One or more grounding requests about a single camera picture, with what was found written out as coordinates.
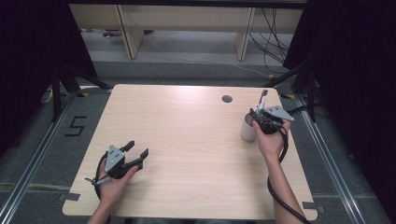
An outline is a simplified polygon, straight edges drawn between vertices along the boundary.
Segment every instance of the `person's right hand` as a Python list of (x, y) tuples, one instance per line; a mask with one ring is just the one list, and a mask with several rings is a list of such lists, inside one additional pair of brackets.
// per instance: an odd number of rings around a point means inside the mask
[[(278, 160), (279, 154), (283, 148), (283, 138), (279, 132), (272, 134), (265, 134), (262, 132), (259, 124), (256, 120), (252, 122), (253, 128), (257, 134), (257, 140), (259, 141), (259, 150), (266, 160)], [(290, 128), (290, 122), (283, 119), (283, 125), (280, 129), (282, 133), (287, 133)]]

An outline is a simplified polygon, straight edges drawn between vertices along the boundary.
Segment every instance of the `white cup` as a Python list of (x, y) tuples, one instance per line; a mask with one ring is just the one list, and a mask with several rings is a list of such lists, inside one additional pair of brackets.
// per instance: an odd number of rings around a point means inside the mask
[(253, 126), (251, 126), (251, 121), (253, 121), (253, 118), (247, 113), (242, 122), (241, 137), (248, 142), (253, 142), (257, 137), (256, 131), (254, 131)]

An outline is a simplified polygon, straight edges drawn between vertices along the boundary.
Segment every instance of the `table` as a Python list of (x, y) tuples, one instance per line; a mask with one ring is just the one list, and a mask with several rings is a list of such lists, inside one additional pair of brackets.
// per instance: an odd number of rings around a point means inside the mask
[[(87, 153), (70, 189), (77, 201), (64, 203), (69, 216), (90, 216), (99, 200), (92, 178), (110, 145), (123, 147), (134, 160), (147, 147), (149, 156), (114, 210), (117, 217), (274, 219), (266, 187), (268, 172), (257, 142), (240, 135), (243, 117), (260, 99), (262, 89), (242, 87), (117, 85), (107, 102)], [(222, 97), (232, 97), (230, 103)], [(280, 105), (268, 89), (267, 106)], [(296, 197), (312, 203), (296, 147), (283, 161)], [(308, 219), (316, 210), (305, 209)]]

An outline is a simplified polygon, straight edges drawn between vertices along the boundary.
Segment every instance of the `wooden table top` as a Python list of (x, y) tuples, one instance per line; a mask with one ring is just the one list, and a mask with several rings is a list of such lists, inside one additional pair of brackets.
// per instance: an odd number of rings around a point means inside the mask
[[(257, 141), (239, 133), (243, 117), (259, 103), (262, 89), (242, 87), (118, 85), (114, 88), (71, 193), (64, 203), (69, 216), (90, 216), (99, 200), (92, 178), (110, 145), (134, 140), (126, 161), (149, 148), (144, 169), (136, 173), (113, 216), (260, 220), (274, 219), (268, 172)], [(233, 98), (224, 103), (222, 97)], [(268, 89), (266, 106), (280, 105)], [(312, 203), (304, 171), (290, 133), (282, 162), (299, 201)], [(316, 210), (304, 209), (313, 220)]]

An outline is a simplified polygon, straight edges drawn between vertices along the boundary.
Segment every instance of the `floor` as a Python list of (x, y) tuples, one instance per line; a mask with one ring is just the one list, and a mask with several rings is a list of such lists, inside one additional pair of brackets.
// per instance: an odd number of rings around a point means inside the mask
[[(267, 73), (264, 74), (260, 69), (263, 65), (267, 65), (269, 68), (281, 66), (278, 60), (264, 55), (251, 38), (247, 45), (246, 59), (243, 62), (239, 62), (233, 45), (233, 35), (227, 33), (146, 32), (136, 58), (130, 60), (127, 58), (122, 38), (120, 36), (105, 37), (102, 36), (102, 32), (102, 30), (81, 32), (87, 49), (95, 63), (141, 63), (145, 65), (141, 69), (145, 69), (148, 63), (170, 63), (177, 66), (181, 64), (227, 65), (230, 67), (229, 69), (244, 70), (263, 76), (268, 76)], [(259, 34), (252, 35), (262, 46), (266, 46), (266, 42)], [(288, 46), (292, 35), (279, 35), (278, 38), (285, 46)], [(278, 58), (282, 58), (278, 47), (271, 45), (267, 47)], [(93, 94), (92, 98), (90, 98), (93, 101), (90, 102), (92, 107), (86, 108), (81, 107), (84, 99), (78, 97), (71, 105), (73, 110), (77, 112), (73, 112), (68, 117), (78, 113), (89, 113), (90, 116), (99, 119), (101, 111), (94, 110), (93, 108), (95, 106), (99, 108), (104, 107), (107, 97), (108, 95)], [(298, 98), (295, 100), (287, 98), (282, 100), (282, 104), (289, 108), (295, 107), (298, 102)], [(26, 130), (24, 136), (21, 137), (28, 140), (21, 142), (17, 146), (17, 148), (23, 148), (23, 153), (18, 150), (9, 150), (7, 155), (0, 160), (0, 204), (6, 202), (8, 194), (15, 186), (15, 183), (26, 172), (26, 164), (35, 156), (37, 147), (40, 147), (41, 139), (46, 135), (46, 131), (51, 128), (51, 123), (47, 119), (43, 119), (51, 116), (51, 104), (43, 105), (36, 113), (37, 119), (32, 120), (31, 124), (29, 124), (31, 129)], [(359, 167), (347, 156), (347, 148), (342, 141), (342, 136), (339, 136), (325, 108), (319, 107), (316, 109), (316, 113), (318, 121), (314, 124), (315, 127), (313, 129), (309, 128), (309, 125), (311, 125), (309, 119), (301, 114), (296, 115), (299, 119), (293, 124), (295, 127), (301, 128), (299, 131), (300, 137), (295, 139), (295, 143), (299, 149), (309, 187), (317, 204), (318, 220), (314, 221), (314, 223), (390, 223), (381, 205), (372, 193), (370, 186), (365, 182)], [(68, 123), (61, 125), (67, 130), (66, 126)], [(320, 138), (325, 140), (324, 146), (320, 144), (320, 141), (318, 143), (313, 139), (311, 132), (315, 128), (320, 130)], [(91, 139), (90, 134), (94, 132), (94, 125), (91, 127), (87, 125), (86, 132), (87, 137), (79, 138), (78, 141), (80, 142), (77, 143), (69, 143), (64, 140), (58, 141), (55, 137), (51, 140), (52, 147), (70, 148), (70, 153), (64, 154), (67, 160), (78, 161), (84, 155), (84, 151), (73, 148), (73, 145), (80, 144), (82, 147), (87, 146)], [(327, 151), (330, 151), (332, 163), (335, 164), (335, 167), (329, 168), (326, 162), (324, 162), (328, 156), (326, 154)], [(44, 157), (56, 158), (56, 151), (49, 151), (48, 155), (44, 155)], [(20, 208), (17, 211), (13, 211), (13, 213), (15, 212), (15, 217), (10, 220), (11, 223), (29, 222), (29, 220), (31, 220), (31, 223), (84, 223), (86, 221), (86, 217), (75, 219), (63, 216), (62, 211), (58, 209), (51, 210), (52, 206), (62, 207), (64, 200), (62, 197), (68, 192), (69, 187), (67, 186), (70, 186), (70, 183), (73, 181), (72, 173), (75, 172), (73, 169), (77, 169), (77, 167), (73, 167), (70, 170), (62, 170), (64, 173), (61, 174), (50, 174), (50, 170), (54, 169), (55, 164), (59, 165), (57, 162), (62, 162), (60, 165), (67, 167), (67, 160), (44, 159), (42, 161), (42, 164), (37, 168), (39, 175), (32, 177), (33, 182), (27, 190), (28, 193), (21, 201)], [(337, 187), (339, 185), (334, 180), (337, 174), (341, 174), (341, 180), (344, 182), (341, 185), (346, 186), (346, 189), (339, 189)], [(57, 176), (57, 178), (46, 178), (48, 176)], [(362, 212), (362, 219), (354, 218), (353, 214), (348, 213), (348, 211), (353, 212), (354, 210), (348, 210), (348, 203), (342, 200), (343, 196), (340, 195), (340, 190), (341, 192), (350, 193), (353, 199), (352, 202), (358, 204), (358, 212)], [(57, 199), (59, 197), (59, 200), (55, 200), (56, 204), (47, 203), (53, 202), (50, 199), (53, 197)], [(122, 223), (122, 220), (116, 219), (114, 223)]]

